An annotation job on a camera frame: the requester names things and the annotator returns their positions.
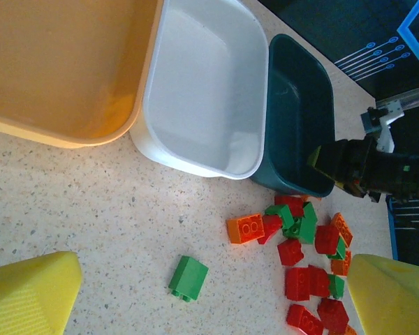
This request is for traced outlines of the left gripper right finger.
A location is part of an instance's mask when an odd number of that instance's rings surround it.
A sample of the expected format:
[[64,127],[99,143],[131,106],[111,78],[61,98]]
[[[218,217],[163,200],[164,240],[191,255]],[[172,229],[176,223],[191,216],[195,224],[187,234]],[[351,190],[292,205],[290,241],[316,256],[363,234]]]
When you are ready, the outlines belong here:
[[419,334],[419,266],[354,255],[348,289],[366,334]]

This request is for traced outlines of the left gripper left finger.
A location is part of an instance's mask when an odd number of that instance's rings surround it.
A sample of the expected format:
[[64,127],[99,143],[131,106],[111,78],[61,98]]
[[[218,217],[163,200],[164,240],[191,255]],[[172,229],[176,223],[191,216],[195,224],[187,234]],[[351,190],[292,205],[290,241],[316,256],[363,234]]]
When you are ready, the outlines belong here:
[[0,334],[63,334],[81,282],[71,251],[0,266]]

